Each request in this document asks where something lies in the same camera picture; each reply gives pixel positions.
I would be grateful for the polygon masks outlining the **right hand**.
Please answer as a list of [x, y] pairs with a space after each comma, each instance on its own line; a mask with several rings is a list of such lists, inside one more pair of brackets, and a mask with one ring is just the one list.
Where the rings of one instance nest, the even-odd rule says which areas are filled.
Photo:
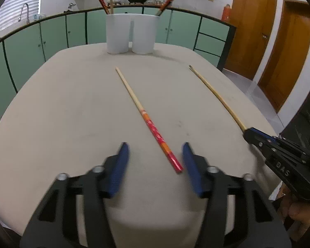
[[281, 199], [277, 214], [284, 221], [287, 217], [294, 220], [295, 226], [291, 227], [289, 233], [293, 241], [299, 241], [310, 227], [310, 204], [299, 201], [290, 191], [282, 184], [277, 199]]

